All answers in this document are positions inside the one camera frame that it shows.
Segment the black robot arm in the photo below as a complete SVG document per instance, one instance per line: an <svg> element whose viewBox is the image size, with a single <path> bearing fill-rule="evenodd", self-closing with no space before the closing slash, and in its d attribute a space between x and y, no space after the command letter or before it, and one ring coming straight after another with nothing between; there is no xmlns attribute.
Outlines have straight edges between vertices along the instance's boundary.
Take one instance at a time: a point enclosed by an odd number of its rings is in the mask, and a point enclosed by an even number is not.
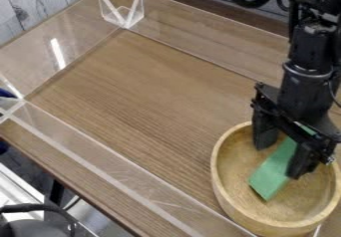
<svg viewBox="0 0 341 237"><path fill-rule="evenodd" d="M271 0L230 0L259 8ZM341 0L276 0L289 12L289 53L281 86L257 83L253 107L253 142L271 147L281 133L297 142L285 174L297 179L317 165L335 160L341 131L329 118L341 107Z"/></svg>

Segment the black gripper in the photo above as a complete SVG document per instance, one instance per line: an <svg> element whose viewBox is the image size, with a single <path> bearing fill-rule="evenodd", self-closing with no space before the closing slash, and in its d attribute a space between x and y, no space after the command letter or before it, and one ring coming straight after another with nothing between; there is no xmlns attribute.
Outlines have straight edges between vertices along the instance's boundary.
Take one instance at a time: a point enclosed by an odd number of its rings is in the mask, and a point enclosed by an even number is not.
<svg viewBox="0 0 341 237"><path fill-rule="evenodd" d="M257 150L269 148L285 132L297 142L287 168L287 176L299 179L315 171L319 163L335 160L341 143L340 128L329 118L341 78L337 71L285 71L279 88L257 83L252 99L253 144Z"/></svg>

